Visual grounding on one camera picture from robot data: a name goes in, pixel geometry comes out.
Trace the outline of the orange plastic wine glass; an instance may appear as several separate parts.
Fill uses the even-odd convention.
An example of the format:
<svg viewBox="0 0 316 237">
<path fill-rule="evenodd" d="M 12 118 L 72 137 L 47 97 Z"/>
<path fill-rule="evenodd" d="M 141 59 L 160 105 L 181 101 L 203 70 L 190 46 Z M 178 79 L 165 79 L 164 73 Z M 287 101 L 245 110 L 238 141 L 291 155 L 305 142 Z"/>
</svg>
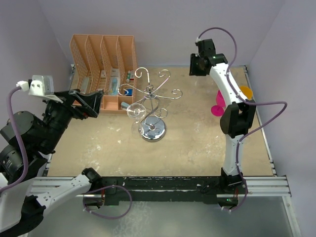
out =
<svg viewBox="0 0 316 237">
<path fill-rule="evenodd" d="M 252 90 L 249 87 L 242 85 L 242 86 L 240 86 L 240 90 L 247 97 L 248 100 L 252 99 L 253 92 L 252 92 Z"/>
</svg>

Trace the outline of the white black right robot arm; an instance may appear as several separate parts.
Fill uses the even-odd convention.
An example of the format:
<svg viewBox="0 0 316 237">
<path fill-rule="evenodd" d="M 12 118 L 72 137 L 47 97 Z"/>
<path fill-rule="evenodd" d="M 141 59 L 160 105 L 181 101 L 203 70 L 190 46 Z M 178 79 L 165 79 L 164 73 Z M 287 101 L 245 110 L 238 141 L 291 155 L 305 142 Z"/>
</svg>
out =
<svg viewBox="0 0 316 237">
<path fill-rule="evenodd" d="M 225 101 L 226 109 L 220 118 L 220 128 L 226 137 L 226 150 L 220 189 L 231 193 L 243 183 L 241 171 L 242 138 L 252 127 L 255 105 L 242 93 L 234 79 L 230 78 L 230 66 L 224 54 L 217 54 L 212 39 L 197 39 L 197 53 L 190 56 L 190 76 L 211 76 Z"/>
</svg>

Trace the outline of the pink plastic wine glass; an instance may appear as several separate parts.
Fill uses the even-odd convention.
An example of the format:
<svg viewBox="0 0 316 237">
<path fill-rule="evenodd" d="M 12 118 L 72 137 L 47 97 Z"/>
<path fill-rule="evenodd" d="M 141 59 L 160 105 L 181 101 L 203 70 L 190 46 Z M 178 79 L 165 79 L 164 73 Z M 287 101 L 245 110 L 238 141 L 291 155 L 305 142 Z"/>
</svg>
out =
<svg viewBox="0 0 316 237">
<path fill-rule="evenodd" d="M 215 100 L 216 105 L 211 107 L 211 113 L 216 117 L 221 117 L 224 114 L 226 104 L 220 90 L 218 90 Z"/>
</svg>

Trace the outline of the clear wine glass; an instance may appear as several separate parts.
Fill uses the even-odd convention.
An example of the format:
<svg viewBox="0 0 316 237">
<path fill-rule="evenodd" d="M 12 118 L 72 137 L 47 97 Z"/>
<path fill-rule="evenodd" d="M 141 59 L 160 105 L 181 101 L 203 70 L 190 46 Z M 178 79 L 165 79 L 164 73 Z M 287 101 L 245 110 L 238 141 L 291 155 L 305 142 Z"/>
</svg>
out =
<svg viewBox="0 0 316 237">
<path fill-rule="evenodd" d="M 139 137 L 141 133 L 141 121 L 146 116 L 146 108 L 143 104 L 133 103 L 126 109 L 127 115 L 134 120 L 131 131 L 134 137 Z"/>
</svg>

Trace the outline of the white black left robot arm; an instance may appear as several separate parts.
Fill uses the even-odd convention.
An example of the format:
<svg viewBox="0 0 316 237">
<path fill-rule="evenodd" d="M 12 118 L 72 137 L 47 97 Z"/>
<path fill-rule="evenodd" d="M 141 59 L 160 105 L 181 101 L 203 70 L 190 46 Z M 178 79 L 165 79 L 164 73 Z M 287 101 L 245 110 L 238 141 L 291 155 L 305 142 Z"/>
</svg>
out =
<svg viewBox="0 0 316 237">
<path fill-rule="evenodd" d="M 79 90 L 56 92 L 55 99 L 44 98 L 42 118 L 28 111 L 9 112 L 1 129 L 7 146 L 0 154 L 0 234 L 18 237 L 35 229 L 44 217 L 66 200 L 101 190 L 102 177 L 86 168 L 69 183 L 40 195 L 30 194 L 47 155 L 55 148 L 72 119 L 96 118 L 103 91 L 82 94 Z"/>
</svg>

